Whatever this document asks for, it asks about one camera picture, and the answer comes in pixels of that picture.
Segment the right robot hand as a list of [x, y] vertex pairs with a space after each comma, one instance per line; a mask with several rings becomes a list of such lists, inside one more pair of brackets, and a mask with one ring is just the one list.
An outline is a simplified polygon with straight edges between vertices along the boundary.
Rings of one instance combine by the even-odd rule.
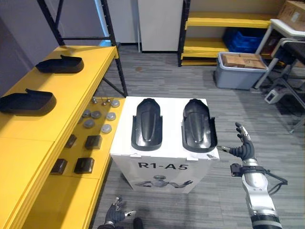
[[238, 157], [241, 160], [256, 160], [254, 145], [247, 130], [238, 122], [235, 123], [235, 126], [238, 132], [237, 137], [241, 140], [242, 145], [239, 147], [217, 146], [217, 149]]

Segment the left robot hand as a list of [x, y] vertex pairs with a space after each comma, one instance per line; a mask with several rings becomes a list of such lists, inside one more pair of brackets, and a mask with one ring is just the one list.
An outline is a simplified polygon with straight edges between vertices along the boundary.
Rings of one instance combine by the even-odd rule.
[[125, 202], [122, 200], [121, 196], [115, 198], [115, 201], [111, 204], [106, 213], [104, 225], [111, 225], [114, 227], [116, 223], [121, 222], [126, 218], [134, 217], [136, 215], [136, 210], [122, 210], [124, 204]]

